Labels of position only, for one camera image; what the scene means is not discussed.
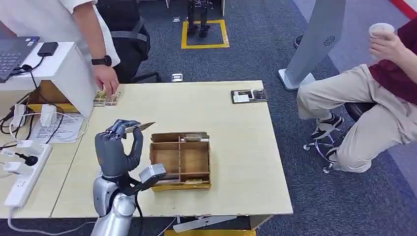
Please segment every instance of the laptop keyboard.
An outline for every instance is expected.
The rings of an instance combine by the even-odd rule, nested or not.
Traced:
[[[19,65],[21,53],[0,51],[0,74],[5,74]]]

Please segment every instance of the man's arm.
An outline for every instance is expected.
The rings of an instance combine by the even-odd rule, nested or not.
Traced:
[[[74,20],[77,23],[84,40],[87,42],[93,59],[102,59],[106,55],[103,32],[91,2],[74,7]],[[106,89],[107,97],[116,92],[119,82],[116,72],[106,65],[93,66],[94,78],[97,85]]]
[[[417,55],[406,48],[400,38],[390,32],[374,32],[369,51],[380,59],[397,64],[417,84]]]
[[[3,24],[3,22],[0,21],[0,31],[3,31],[6,33],[7,36],[16,37],[16,34],[11,31],[6,25]]]

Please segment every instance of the black office chair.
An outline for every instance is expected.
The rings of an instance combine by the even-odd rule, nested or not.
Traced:
[[[162,82],[159,73],[151,71],[136,74],[141,62],[148,59],[150,36],[144,25],[136,0],[100,0],[97,10],[109,27],[113,44],[120,58],[115,67],[121,84],[132,84],[155,77]]]
[[[372,107],[374,107],[376,103],[366,103],[366,102],[354,102],[354,103],[345,103],[345,109],[348,113],[348,115],[357,122],[359,118],[362,116],[363,113],[370,110]],[[319,155],[328,162],[327,166],[324,166],[322,168],[323,173],[328,174],[330,173],[334,161],[331,161],[326,158],[326,153],[323,151],[324,149],[330,149],[333,148],[335,143],[340,142],[345,138],[347,132],[349,131],[347,129],[346,131],[335,129],[332,133],[328,134],[327,137],[324,137],[323,139],[327,139],[328,142],[323,141],[323,139],[315,140],[313,143],[305,144],[303,146],[304,150],[308,151],[310,150],[311,146],[314,146],[319,153]]]

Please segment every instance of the gray robotic hand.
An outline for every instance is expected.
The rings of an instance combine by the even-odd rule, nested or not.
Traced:
[[[137,127],[139,124],[134,120],[118,119],[105,132],[95,136],[95,151],[104,177],[119,177],[139,165],[143,146],[143,135]],[[132,150],[126,155],[121,139],[126,138],[126,128],[129,127],[135,127],[134,139]]]

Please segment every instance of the small box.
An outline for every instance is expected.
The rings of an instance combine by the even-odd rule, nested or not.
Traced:
[[[163,164],[167,175],[154,192],[210,189],[210,145],[205,132],[152,134],[151,164]]]
[[[49,80],[40,82],[38,89],[29,94],[28,107],[36,113],[42,111],[42,105],[51,102],[60,107],[64,113],[78,113],[77,108],[62,94],[62,92]]]

